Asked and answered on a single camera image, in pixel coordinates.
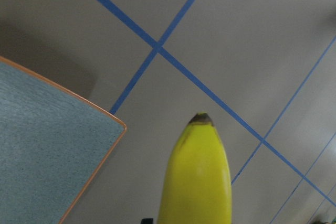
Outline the grey square plate orange rim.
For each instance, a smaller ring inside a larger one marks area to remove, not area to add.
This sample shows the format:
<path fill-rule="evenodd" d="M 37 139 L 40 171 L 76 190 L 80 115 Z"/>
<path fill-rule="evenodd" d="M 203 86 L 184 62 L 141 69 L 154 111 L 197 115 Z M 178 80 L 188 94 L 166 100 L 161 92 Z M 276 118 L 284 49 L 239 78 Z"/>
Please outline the grey square plate orange rim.
<path fill-rule="evenodd" d="M 1 223 L 63 223 L 126 130 L 99 106 L 1 58 Z"/>

